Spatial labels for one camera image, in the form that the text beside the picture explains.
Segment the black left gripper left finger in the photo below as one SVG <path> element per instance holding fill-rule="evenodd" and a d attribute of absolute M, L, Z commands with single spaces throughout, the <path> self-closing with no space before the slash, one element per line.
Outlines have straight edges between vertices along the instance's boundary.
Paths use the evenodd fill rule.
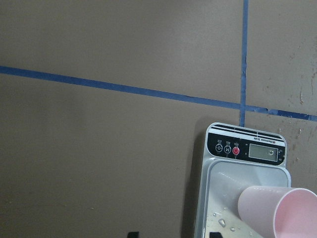
<path fill-rule="evenodd" d="M 127 238 L 139 238 L 139 231 L 132 231 L 127 234 Z"/>

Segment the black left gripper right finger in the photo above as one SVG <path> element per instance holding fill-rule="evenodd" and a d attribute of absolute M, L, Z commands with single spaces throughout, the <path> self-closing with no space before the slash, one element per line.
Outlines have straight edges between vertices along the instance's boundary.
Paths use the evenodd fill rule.
<path fill-rule="evenodd" d="M 222 238 L 222 234 L 220 232 L 210 232 L 209 238 Z"/>

